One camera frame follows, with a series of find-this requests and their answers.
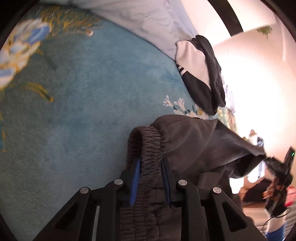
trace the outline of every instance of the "white stripe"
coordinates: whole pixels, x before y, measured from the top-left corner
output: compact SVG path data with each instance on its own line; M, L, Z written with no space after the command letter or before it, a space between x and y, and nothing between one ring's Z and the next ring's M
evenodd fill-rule
M183 70L181 71L180 75L181 75L181 76L184 75L186 71L187 71L186 69L183 69Z
M186 40L177 42L176 64L182 66L211 89L209 72L205 60L204 53L196 49L191 42Z

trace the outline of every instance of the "flower pattern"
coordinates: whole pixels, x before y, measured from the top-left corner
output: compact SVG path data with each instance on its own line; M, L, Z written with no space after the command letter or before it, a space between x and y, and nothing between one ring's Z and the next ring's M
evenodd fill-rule
M37 4L31 11L31 15L41 18L52 27L47 37L49 39L63 33L84 34L91 37L94 29L102 28L99 25L102 20L98 16L71 6Z
M209 116L198 107L198 105L192 105L192 109L185 108L185 101L183 98L179 98L177 101L173 102L170 101L169 96L167 95L163 101L163 106L171 107L176 115L186 115L190 117L196 117L201 119L209 119Z
M27 65L50 31L50 25L40 18L16 25L0 50L0 90L7 87L15 74Z

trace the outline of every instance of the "vr controller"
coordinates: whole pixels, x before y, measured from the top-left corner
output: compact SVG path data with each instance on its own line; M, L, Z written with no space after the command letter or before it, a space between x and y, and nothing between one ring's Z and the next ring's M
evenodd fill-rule
M284 162L280 162L275 157L266 157L264 161L267 168L275 176L274 180L274 194L267 199L266 209L271 217L280 216L287 208L285 202L287 198L287 188L291 185L293 176L291 175L291 167L295 156L295 150L290 147Z

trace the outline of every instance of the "wall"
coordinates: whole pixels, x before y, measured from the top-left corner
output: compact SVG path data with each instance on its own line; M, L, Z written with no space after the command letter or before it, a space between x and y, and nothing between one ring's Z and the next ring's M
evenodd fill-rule
M296 147L296 66L283 61L283 44L277 45L276 39L281 38L267 39L251 30L213 49L234 92L239 135L248 136L254 129L264 138L267 154L282 160L290 145Z
M230 38L230 34L208 0L181 0L193 26L211 45Z
M283 38L283 23L276 17L276 24L272 25L272 34L268 36L268 42L273 45L283 56L284 54L284 38Z
M181 0L193 26L211 45L218 44L230 34L208 0ZM228 0L244 31L276 23L275 15L260 0Z
M274 13L260 0L228 0L244 32L276 23Z
M279 23L281 25L282 34L283 34L283 60L287 62L294 74L296 75L296 42L293 37L284 26L282 22Z

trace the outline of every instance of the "person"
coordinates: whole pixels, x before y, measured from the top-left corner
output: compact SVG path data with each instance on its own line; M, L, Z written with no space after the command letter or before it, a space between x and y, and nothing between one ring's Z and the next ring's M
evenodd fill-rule
M281 185L275 185L276 178L273 179L272 183L269 185L269 187L266 189L266 191L263 193L263 198L274 198L274 192L275 190L281 191L284 186ZM270 214L265 209L267 216L270 219ZM270 221L268 221L268 226L266 229L265 237L268 241L282 241L284 240L284 230L285 230L285 223L286 223L286 214L287 211L283 212L282 214L278 215L277 217L272 218Z

